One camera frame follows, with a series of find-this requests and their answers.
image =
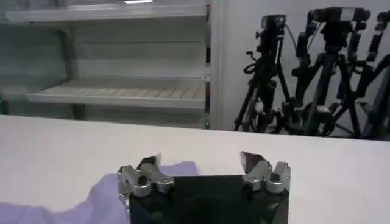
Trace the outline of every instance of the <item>shelving unit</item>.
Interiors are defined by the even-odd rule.
[[[210,41],[207,0],[155,0],[147,4],[26,1],[30,4],[11,5],[5,10],[8,26],[42,24],[31,29],[53,30],[59,54],[52,57],[63,64],[55,66],[55,82],[42,78],[43,85],[32,82],[31,88],[24,80],[17,88],[3,82],[18,89],[19,99],[69,107],[74,119],[142,124],[145,117],[134,114],[144,110],[155,113],[148,117],[154,117],[151,122],[156,125],[169,121],[171,126],[202,128],[199,124],[207,117],[206,86],[210,81],[206,69]],[[40,45],[34,52],[40,52]],[[37,64],[24,61],[28,67]],[[41,61],[31,67],[33,73],[39,74],[42,66],[46,64]],[[65,75],[66,81],[59,82],[59,75]],[[0,97],[4,96],[0,88]]]
[[[85,78],[26,95],[33,102],[205,108],[205,82],[198,79]]]
[[[11,23],[206,16],[205,5],[80,5],[64,9],[8,11]]]

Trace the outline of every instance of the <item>white table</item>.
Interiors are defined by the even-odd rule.
[[[290,223],[384,223],[390,143],[0,116],[0,201],[62,211],[119,166],[163,154],[202,175],[239,174],[239,152],[292,168]]]

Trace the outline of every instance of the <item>black tripod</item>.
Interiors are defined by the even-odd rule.
[[[348,64],[346,56],[339,52],[342,48],[347,47],[348,33],[365,29],[365,22],[369,16],[369,11],[362,8],[340,7],[316,9],[308,14],[307,31],[301,33],[298,40],[297,56],[300,58],[301,65],[292,72],[294,76],[298,77],[296,97],[299,104],[303,104],[305,91],[321,67],[322,72],[314,99],[302,112],[304,135],[327,136],[334,130],[336,125],[336,119],[333,117],[334,108],[326,107],[325,100],[331,77],[336,73],[335,69],[338,67],[341,72],[342,100],[345,108],[350,111],[353,135],[360,136],[360,125],[354,100],[351,100],[355,97],[350,87],[351,67],[354,65]],[[308,37],[314,33],[313,21],[326,23],[321,31],[325,39],[325,53],[318,55],[314,66],[309,66],[307,42]],[[352,21],[356,22],[355,28],[352,26]],[[321,124],[325,124],[323,131],[319,131]]]
[[[264,31],[257,33],[257,38],[260,37],[257,52],[261,53],[261,57],[256,60],[253,58],[253,52],[247,52],[255,60],[255,63],[246,67],[244,73],[253,74],[253,77],[248,83],[249,89],[238,118],[235,120],[234,131],[238,131],[242,127],[245,132],[252,129],[254,132],[264,133],[274,119],[276,119],[277,125],[272,133],[279,133],[282,129],[282,114],[272,108],[277,86],[276,81],[272,78],[278,75],[283,93],[286,100],[289,101],[290,96],[280,64],[285,21],[285,15],[263,17]]]
[[[375,31],[377,33],[372,38],[370,48],[369,48],[369,54],[366,61],[356,61],[355,66],[352,68],[352,72],[356,72],[360,74],[360,79],[359,79],[358,87],[354,92],[354,96],[349,98],[350,101],[349,103],[355,103],[355,101],[358,98],[364,98],[370,84],[386,68],[390,66],[390,55],[386,55],[379,62],[378,66],[375,69],[372,66],[367,64],[368,62],[374,62],[378,55],[378,49],[381,43],[383,32],[387,28],[388,22],[390,22],[390,11],[379,13],[377,20],[378,20],[378,24],[375,26]],[[352,34],[351,42],[355,43],[355,48],[357,48],[357,43],[359,39],[360,36],[357,36],[357,34],[355,33]],[[362,71],[357,72],[355,70],[355,67],[362,68]],[[362,133],[363,138],[376,138],[378,136],[381,136],[380,130],[383,128],[383,123],[386,119],[385,113],[387,112],[388,103],[389,103],[388,102],[389,94],[390,94],[389,76],[390,76],[390,71],[388,71],[383,78],[383,82],[375,98],[374,107],[367,112],[369,117],[368,117],[367,124],[365,125],[365,128]],[[343,95],[344,95],[344,88],[342,87],[339,89],[338,98],[342,99]],[[347,102],[343,102],[341,106],[342,106],[341,109],[334,115],[335,121],[337,121],[348,110]]]

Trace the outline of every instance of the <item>shelf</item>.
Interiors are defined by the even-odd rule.
[[[3,75],[0,77],[0,99],[23,100],[28,93],[35,93],[60,82],[60,78],[52,76]]]
[[[143,5],[124,4],[81,5],[63,9],[8,11],[11,23],[85,21],[99,19],[135,19],[206,16],[205,4],[198,5]]]
[[[205,108],[202,79],[82,78],[39,93],[33,102],[79,103],[164,108]]]

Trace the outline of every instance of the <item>purple cloth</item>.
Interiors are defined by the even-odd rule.
[[[162,166],[162,172],[171,176],[198,175],[194,162],[175,166]],[[103,177],[94,187],[86,201],[76,207],[54,213],[42,207],[0,203],[0,224],[125,224],[122,202],[119,200],[116,174]]]

